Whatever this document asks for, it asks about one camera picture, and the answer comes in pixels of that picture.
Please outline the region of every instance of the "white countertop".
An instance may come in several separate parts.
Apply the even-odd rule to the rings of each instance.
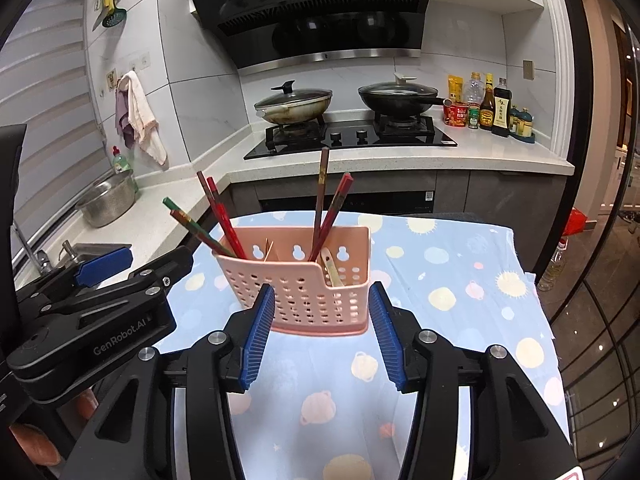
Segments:
[[[356,117],[343,118],[353,120]],[[281,178],[316,174],[319,153],[299,153],[244,160],[243,157],[254,146],[264,140],[264,124],[252,124],[253,133],[242,130],[234,136],[235,144],[219,156],[209,167],[203,169],[205,176],[212,176],[220,192],[235,182],[250,182],[269,178]],[[445,126],[434,117],[436,127],[454,139],[456,147],[370,147],[333,150],[329,161],[329,173],[345,171],[379,170],[494,170],[521,171],[571,175],[574,167],[551,153],[540,144],[525,144],[516,139],[502,138],[484,130],[453,128]],[[171,197],[178,206],[194,218],[199,218],[208,203],[195,177],[175,180],[156,186],[143,187],[136,203],[123,216],[111,224],[94,229],[75,213],[45,245],[44,250],[58,262],[62,241],[74,243],[121,243],[132,244],[133,264],[129,270],[113,276],[103,283],[119,282],[128,273],[161,254],[173,249],[186,231],[168,214],[162,204],[165,196]],[[28,264],[18,274],[16,287],[29,283],[36,277]]]

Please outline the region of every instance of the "pink plastic basket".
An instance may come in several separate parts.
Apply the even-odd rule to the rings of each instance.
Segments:
[[[263,283],[273,286],[276,312],[272,330],[318,336],[367,331],[368,227],[334,226],[327,237],[324,247],[334,257],[345,285],[340,287],[331,286],[323,267],[306,260],[311,251],[312,227],[237,227],[236,232],[252,259],[215,256],[245,308],[253,306]],[[273,245],[263,261],[267,240]],[[229,247],[225,237],[220,243]]]

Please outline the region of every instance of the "blue tablecloth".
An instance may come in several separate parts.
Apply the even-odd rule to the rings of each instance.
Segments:
[[[312,225],[313,212],[262,213],[234,224]],[[504,345],[568,435],[553,336],[510,229],[357,213],[336,221],[356,224],[370,227],[370,280],[383,283],[393,304],[456,346]],[[220,238],[222,231],[212,234]],[[158,343],[162,352],[188,348],[240,310],[204,246],[169,301],[178,328]],[[258,378],[244,395],[230,394],[229,404],[247,480],[395,480],[415,394],[402,396],[388,380],[369,323],[360,336],[272,332]],[[468,391],[461,388],[454,480],[466,478],[469,423]]]

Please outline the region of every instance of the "floor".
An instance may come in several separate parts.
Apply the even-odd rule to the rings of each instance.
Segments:
[[[640,227],[620,218],[584,282],[564,299],[596,247],[595,229],[569,238],[555,287],[539,292],[555,336],[574,451],[585,478],[597,479],[619,453],[640,410]]]

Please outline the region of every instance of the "pot lid handle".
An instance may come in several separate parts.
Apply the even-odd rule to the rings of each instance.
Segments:
[[[395,72],[394,76],[396,76],[396,84],[398,84],[398,85],[406,83],[407,81],[413,81],[414,79],[418,79],[417,77],[410,77],[410,76],[402,75],[399,72]]]
[[[291,93],[293,93],[292,86],[293,86],[294,81],[295,81],[295,79],[292,79],[291,81],[286,81],[286,82],[284,82],[284,84],[282,86],[276,86],[276,87],[272,88],[271,90],[282,90],[285,94],[291,94]]]

